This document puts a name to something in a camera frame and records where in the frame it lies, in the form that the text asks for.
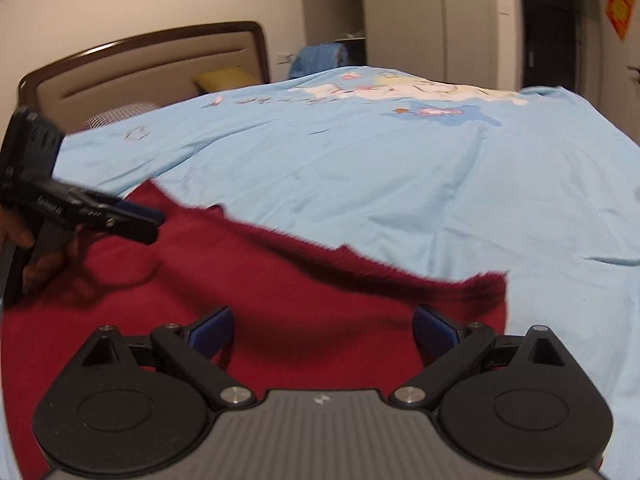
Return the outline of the person's left hand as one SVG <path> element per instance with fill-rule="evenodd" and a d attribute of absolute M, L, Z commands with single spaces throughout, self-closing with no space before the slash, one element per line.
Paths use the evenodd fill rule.
<path fill-rule="evenodd" d="M 7 242 L 28 249 L 35 245 L 36 239 L 17 212 L 1 209 L 1 248 Z M 78 247 L 78 231 L 74 234 L 64 232 L 49 249 L 37 258 L 32 257 L 32 261 L 23 270 L 23 292 L 39 292 L 67 263 L 77 257 Z"/>

